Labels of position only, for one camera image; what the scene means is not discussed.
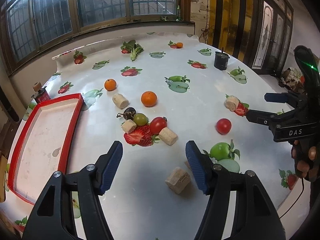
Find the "orange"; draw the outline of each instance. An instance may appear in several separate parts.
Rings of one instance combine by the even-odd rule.
[[[106,82],[104,83],[104,88],[108,91],[115,90],[117,87],[117,83],[114,79],[107,79]]]
[[[177,47],[181,49],[183,47],[183,43],[182,42],[178,42],[177,43]]]
[[[141,102],[144,106],[154,106],[157,102],[157,95],[151,91],[144,92],[141,96]]]

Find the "red tray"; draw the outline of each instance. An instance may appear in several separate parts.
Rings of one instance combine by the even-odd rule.
[[[54,171],[66,172],[83,102],[80,93],[71,94],[41,102],[31,112],[12,153],[8,174],[9,189],[25,202],[34,205]]]

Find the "cable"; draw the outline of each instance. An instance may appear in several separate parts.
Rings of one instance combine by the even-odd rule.
[[[199,41],[200,41],[200,38],[203,37],[204,38],[204,42],[205,44],[208,44],[208,32],[210,30],[210,26],[208,25],[208,10],[209,10],[209,0],[207,0],[207,19],[206,19],[206,24],[205,24],[205,28],[204,29],[201,29],[202,31],[202,34],[200,35],[199,37]]]
[[[294,206],[294,204],[298,201],[298,199],[301,197],[302,193],[303,193],[303,190],[304,190],[304,183],[303,183],[303,179],[301,179],[301,182],[302,182],[302,191],[299,195],[299,197],[297,198],[297,200],[291,205],[291,207],[280,217],[280,219],[289,212],[289,210]]]

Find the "bottle on windowsill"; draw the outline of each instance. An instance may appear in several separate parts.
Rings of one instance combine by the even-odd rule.
[[[42,88],[42,85],[40,82],[37,82],[36,84],[33,85],[33,90],[36,93],[32,97],[35,99],[37,104],[50,99],[50,96],[45,90],[45,88],[46,87]]]
[[[178,8],[177,8],[177,19],[176,21],[181,21],[181,11],[180,11],[180,5],[178,5]]]

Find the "table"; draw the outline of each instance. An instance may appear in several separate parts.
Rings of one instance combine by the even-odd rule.
[[[133,62],[129,54],[122,54],[120,49],[123,41],[131,39],[144,48]],[[174,44],[182,42],[183,48],[170,47],[170,41]],[[199,149],[209,151],[214,144],[229,143],[233,139],[235,148],[241,153],[239,160],[237,156],[235,158],[240,172],[255,171],[276,208],[290,193],[284,187],[288,173],[283,175],[283,171],[293,171],[291,146],[273,142],[267,127],[249,123],[245,117],[224,106],[227,94],[248,103],[250,109],[289,111],[285,104],[264,101],[264,94],[274,91],[239,60],[230,57],[227,70],[220,71],[213,66],[216,48],[200,43],[196,36],[180,33],[143,33],[120,37],[90,44],[78,51],[87,57],[81,64],[74,62],[75,51],[54,58],[58,71],[46,86],[51,98],[82,93],[87,103],[73,137],[68,173],[95,163],[100,155],[109,150],[113,141],[119,140],[123,144],[123,158],[111,189],[100,197],[115,239],[194,239],[208,196],[198,190],[192,172],[184,164],[185,145],[189,140],[194,140]],[[238,66],[245,71],[246,84],[236,82],[228,74]],[[186,75],[190,79],[185,93],[176,93],[168,88],[164,77],[175,75]],[[114,91],[104,89],[104,82],[110,78],[117,82]],[[140,97],[145,91],[156,93],[158,102],[155,106],[143,106]],[[150,121],[157,116],[165,116],[168,127],[179,136],[178,141],[172,146],[160,141],[150,147],[132,147],[126,143],[121,129],[124,119],[116,118],[117,113],[122,111],[111,99],[115,93],[124,95],[130,106],[144,113]],[[227,135],[220,135],[215,130],[215,124],[221,118],[232,122],[232,129]],[[9,162],[24,123],[22,121],[13,142]],[[191,175],[191,183],[180,195],[171,191],[164,182],[175,167],[181,167]],[[29,216],[32,207],[12,192],[7,192],[7,200],[0,204],[0,209],[12,221]],[[228,236],[226,228],[231,226],[232,221],[227,222],[223,237]],[[78,236],[85,239],[80,219],[76,219],[76,227]]]

